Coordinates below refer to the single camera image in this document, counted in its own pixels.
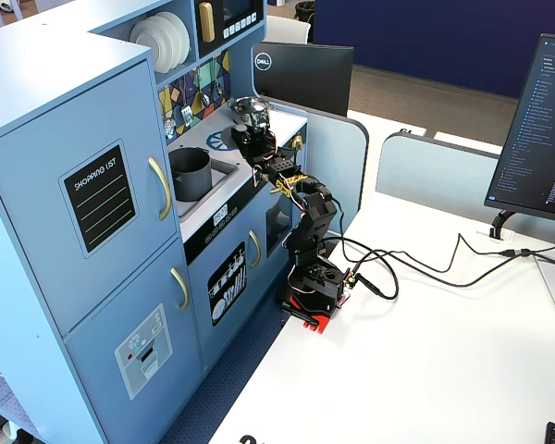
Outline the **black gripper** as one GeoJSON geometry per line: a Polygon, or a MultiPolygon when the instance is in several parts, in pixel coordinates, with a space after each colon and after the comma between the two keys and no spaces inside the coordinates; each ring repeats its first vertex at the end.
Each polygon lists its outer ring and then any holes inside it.
{"type": "Polygon", "coordinates": [[[276,146],[275,134],[271,130],[250,132],[249,139],[240,139],[238,147],[246,162],[252,162],[252,171],[264,171],[267,165],[278,167],[285,157],[276,146]]]}

